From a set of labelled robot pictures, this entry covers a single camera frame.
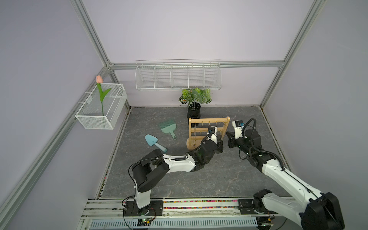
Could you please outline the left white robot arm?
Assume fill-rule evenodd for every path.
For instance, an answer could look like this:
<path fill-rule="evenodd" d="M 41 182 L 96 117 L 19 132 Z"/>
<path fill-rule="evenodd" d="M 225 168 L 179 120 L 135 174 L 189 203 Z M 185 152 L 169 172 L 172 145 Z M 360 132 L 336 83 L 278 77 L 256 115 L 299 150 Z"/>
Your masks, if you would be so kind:
<path fill-rule="evenodd" d="M 216 134 L 206 135 L 200 145 L 184 155 L 167 155 L 155 149 L 128 168 L 135 194 L 122 206 L 129 216 L 145 216 L 155 211 L 151 190 L 169 173 L 197 172 L 209 164 L 215 154 L 223 152 L 223 140 Z"/>

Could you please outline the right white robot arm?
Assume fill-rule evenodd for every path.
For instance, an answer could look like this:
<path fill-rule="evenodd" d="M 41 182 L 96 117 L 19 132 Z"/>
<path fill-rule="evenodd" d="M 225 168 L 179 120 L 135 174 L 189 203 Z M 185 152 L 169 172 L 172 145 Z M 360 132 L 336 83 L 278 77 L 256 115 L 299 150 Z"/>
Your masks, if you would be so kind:
<path fill-rule="evenodd" d="M 246 153 L 246 159 L 260 172 L 285 189 L 293 198 L 289 201 L 268 189 L 254 194 L 246 208 L 257 214 L 273 211 L 301 226 L 304 230 L 343 230 L 345 223 L 338 198 L 308 185 L 279 162 L 276 156 L 253 148 L 254 141 L 242 131 L 227 132 L 228 146 Z"/>

